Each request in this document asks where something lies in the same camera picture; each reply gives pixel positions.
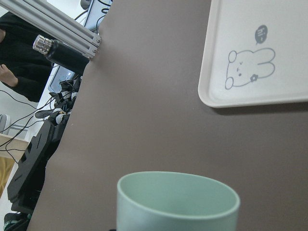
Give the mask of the green cup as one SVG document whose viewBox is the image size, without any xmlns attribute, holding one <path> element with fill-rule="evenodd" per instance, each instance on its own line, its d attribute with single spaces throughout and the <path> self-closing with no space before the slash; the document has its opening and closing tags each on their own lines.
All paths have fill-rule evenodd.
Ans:
<svg viewBox="0 0 308 231">
<path fill-rule="evenodd" d="M 118 231 L 234 231 L 240 198 L 203 176 L 145 171 L 117 183 Z"/>
</svg>

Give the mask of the cream rabbit tray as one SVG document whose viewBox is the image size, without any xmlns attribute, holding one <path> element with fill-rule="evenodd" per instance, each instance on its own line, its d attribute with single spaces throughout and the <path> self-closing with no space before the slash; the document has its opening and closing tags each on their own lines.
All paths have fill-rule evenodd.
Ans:
<svg viewBox="0 0 308 231">
<path fill-rule="evenodd" d="M 198 94 L 214 108 L 306 102 L 307 1 L 212 1 Z"/>
</svg>

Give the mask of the blue tablet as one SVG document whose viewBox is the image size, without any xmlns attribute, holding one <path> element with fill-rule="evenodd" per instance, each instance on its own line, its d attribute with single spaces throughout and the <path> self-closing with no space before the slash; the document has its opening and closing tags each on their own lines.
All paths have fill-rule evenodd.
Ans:
<svg viewBox="0 0 308 231">
<path fill-rule="evenodd" d="M 75 75 L 75 72 L 62 67 L 58 66 L 53 78 L 48 86 L 49 92 L 59 93 L 62 90 L 61 82 L 71 80 Z"/>
</svg>

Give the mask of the black water bottle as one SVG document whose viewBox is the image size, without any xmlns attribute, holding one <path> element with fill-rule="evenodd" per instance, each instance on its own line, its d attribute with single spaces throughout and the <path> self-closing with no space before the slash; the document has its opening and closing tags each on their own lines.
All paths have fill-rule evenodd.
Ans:
<svg viewBox="0 0 308 231">
<path fill-rule="evenodd" d="M 58 64 L 78 75 L 83 75 L 89 59 L 59 40 L 48 39 L 38 35 L 33 49 L 43 54 L 47 60 Z"/>
</svg>

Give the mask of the aluminium frame post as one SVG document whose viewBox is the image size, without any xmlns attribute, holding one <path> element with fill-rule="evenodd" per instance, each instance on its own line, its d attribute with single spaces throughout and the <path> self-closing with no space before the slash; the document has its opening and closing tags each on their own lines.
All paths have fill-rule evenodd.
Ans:
<svg viewBox="0 0 308 231">
<path fill-rule="evenodd" d="M 101 37 L 45 0 L 2 0 L 1 7 L 69 45 L 85 57 L 96 55 Z"/>
</svg>

